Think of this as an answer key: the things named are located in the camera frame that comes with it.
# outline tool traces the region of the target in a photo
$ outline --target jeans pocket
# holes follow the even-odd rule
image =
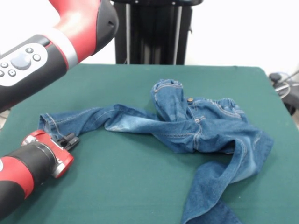
[[[222,114],[242,119],[240,113],[243,113],[243,111],[235,104],[234,100],[225,98],[221,100],[213,100],[212,103]]]

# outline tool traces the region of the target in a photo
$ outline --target green table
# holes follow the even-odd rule
[[[230,185],[223,200],[245,224],[299,223],[298,130],[259,68],[79,65],[17,105],[0,133],[1,155],[37,128],[40,113],[115,103],[155,111],[150,89],[179,80],[188,97],[233,98],[274,138],[261,173]],[[100,128],[81,136],[75,162],[3,224],[179,224],[196,168],[215,155],[174,154],[150,135]]]

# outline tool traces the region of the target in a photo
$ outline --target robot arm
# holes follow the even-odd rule
[[[60,22],[0,56],[0,112],[58,80],[117,32],[118,17],[109,0],[49,1]]]

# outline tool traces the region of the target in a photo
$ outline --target button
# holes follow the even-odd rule
[[[31,54],[31,53],[33,53],[33,49],[32,49],[32,48],[26,48],[26,52],[27,52],[28,54]]]
[[[1,67],[5,69],[8,67],[8,64],[6,62],[3,62],[3,63],[1,63]]]
[[[41,57],[39,55],[33,55],[33,60],[39,62],[41,60]]]
[[[28,55],[20,53],[15,58],[11,59],[11,64],[19,70],[26,70],[31,65],[31,59]]]
[[[15,70],[11,69],[8,71],[8,74],[12,77],[14,77],[17,73],[15,72]]]

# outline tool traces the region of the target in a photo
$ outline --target blue jeans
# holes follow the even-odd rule
[[[273,140],[251,125],[232,99],[187,98],[183,85],[174,80],[160,80],[152,88],[151,96],[158,115],[113,105],[42,114],[39,128],[59,139],[71,132],[78,136],[104,125],[113,132],[150,133],[175,153],[232,154],[229,164],[210,161],[198,168],[182,223],[241,224],[220,197],[230,183],[261,170]]]

